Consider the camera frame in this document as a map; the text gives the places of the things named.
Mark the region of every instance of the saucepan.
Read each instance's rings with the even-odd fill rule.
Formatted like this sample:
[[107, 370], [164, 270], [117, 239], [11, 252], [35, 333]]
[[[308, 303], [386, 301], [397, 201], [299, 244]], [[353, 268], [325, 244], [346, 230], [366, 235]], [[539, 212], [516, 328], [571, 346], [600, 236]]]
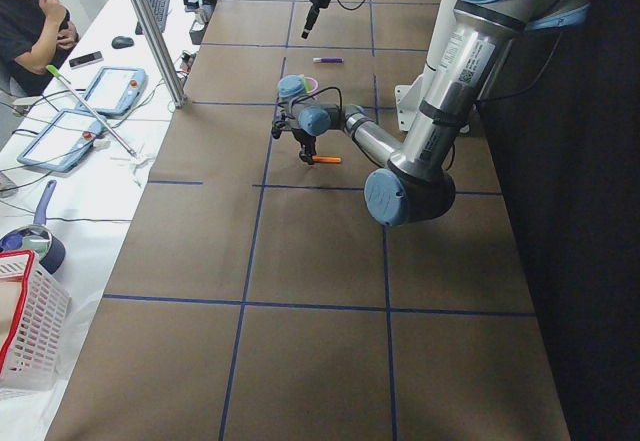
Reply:
[[33, 224], [14, 229], [0, 239], [0, 250], [31, 249], [38, 256], [40, 265], [53, 274], [62, 264], [65, 249], [62, 242], [45, 226], [47, 222], [47, 206], [51, 200], [56, 181], [50, 180], [38, 202]]

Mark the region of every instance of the black mouse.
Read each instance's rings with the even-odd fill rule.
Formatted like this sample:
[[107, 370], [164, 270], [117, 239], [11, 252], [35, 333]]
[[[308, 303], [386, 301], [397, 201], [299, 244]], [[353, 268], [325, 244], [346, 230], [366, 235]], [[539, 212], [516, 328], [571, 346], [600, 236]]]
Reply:
[[128, 36], [116, 36], [111, 40], [111, 47], [113, 47], [113, 49], [128, 48], [133, 45], [133, 39]]

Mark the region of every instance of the orange object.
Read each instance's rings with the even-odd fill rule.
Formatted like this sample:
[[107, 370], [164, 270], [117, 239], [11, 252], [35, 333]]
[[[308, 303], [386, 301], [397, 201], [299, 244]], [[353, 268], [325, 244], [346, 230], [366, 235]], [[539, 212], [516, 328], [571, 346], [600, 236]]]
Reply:
[[340, 164], [342, 163], [342, 158], [338, 156], [312, 156], [314, 163], [320, 164]]

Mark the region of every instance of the red basket rim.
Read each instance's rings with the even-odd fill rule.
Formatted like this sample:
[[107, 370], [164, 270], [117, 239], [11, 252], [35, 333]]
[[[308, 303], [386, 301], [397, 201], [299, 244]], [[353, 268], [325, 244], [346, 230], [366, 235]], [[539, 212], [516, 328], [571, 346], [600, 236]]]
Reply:
[[21, 251], [9, 251], [7, 253], [0, 253], [1, 258], [9, 258], [12, 256], [22, 256], [27, 255], [27, 264], [25, 266], [24, 273], [22, 275], [22, 291], [20, 292], [20, 297], [18, 298], [18, 303], [16, 304], [16, 311], [13, 313], [13, 320], [11, 321], [11, 326], [9, 328], [9, 334], [7, 336], [6, 341], [2, 344], [2, 348], [0, 348], [0, 374], [2, 374], [2, 370], [4, 367], [5, 357], [7, 356], [7, 351], [9, 350], [9, 346], [11, 345], [13, 338], [16, 336], [16, 331], [18, 331], [18, 324], [20, 324], [20, 318], [22, 317], [22, 311], [24, 310], [24, 303], [27, 299], [27, 279], [29, 278], [29, 273], [31, 272], [31, 267], [33, 266], [33, 262], [35, 261], [35, 253], [29, 249], [24, 249]]

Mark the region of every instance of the white table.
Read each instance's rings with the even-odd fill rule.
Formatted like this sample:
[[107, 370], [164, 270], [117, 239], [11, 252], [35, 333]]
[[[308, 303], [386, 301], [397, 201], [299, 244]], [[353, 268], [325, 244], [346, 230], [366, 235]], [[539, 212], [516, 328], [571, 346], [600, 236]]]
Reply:
[[[171, 58], [176, 62], [183, 50], [195, 52], [198, 49], [198, 46], [191, 44], [189, 38], [193, 19], [193, 14], [184, 12], [182, 0], [171, 0], [164, 39]], [[89, 84], [101, 66], [140, 67], [148, 75], [147, 86], [139, 100], [145, 99], [161, 81], [161, 75], [146, 39], [134, 34], [135, 25], [136, 17], [129, 0], [109, 0], [72, 54], [74, 57], [99, 50], [104, 61], [76, 70], [71, 70], [65, 63], [60, 71], [74, 87], [80, 89]], [[117, 35], [134, 38], [135, 45], [120, 50], [113, 49], [111, 40]], [[45, 94], [63, 89], [54, 80]], [[72, 108], [76, 104], [71, 95], [56, 96], [51, 102], [57, 108]], [[168, 90], [164, 85], [157, 86], [151, 102], [136, 110], [118, 128], [118, 133], [134, 149], [153, 157], [160, 148], [172, 111]], [[51, 120], [54, 115], [55, 110], [46, 103], [38, 104], [29, 113], [29, 117], [46, 121]], [[25, 119], [20, 127], [40, 131], [44, 126], [41, 122]], [[29, 136], [15, 134], [0, 152], [0, 169], [19, 166], [16, 157], [31, 139]], [[130, 173], [129, 162], [118, 159], [127, 158], [124, 149], [110, 135], [106, 139], [110, 139], [107, 147], [90, 151], [71, 172], [54, 173], [33, 185], [20, 188], [16, 195], [5, 198], [4, 201], [33, 211], [46, 181], [54, 178], [57, 180], [57, 187], [49, 203], [48, 218], [131, 220], [152, 162], [137, 170], [137, 178], [141, 183], [139, 186]], [[23, 167], [11, 170], [7, 175], [20, 186], [38, 179], [45, 172]], [[32, 218], [32, 214], [0, 204], [0, 233], [3, 235], [30, 224]], [[60, 375], [49, 391], [23, 394], [0, 390], [0, 439], [3, 441], [35, 441], [45, 438], [129, 223], [50, 220], [47, 226], [67, 250], [66, 258], [54, 277], [69, 291], [72, 299], [60, 350]]]

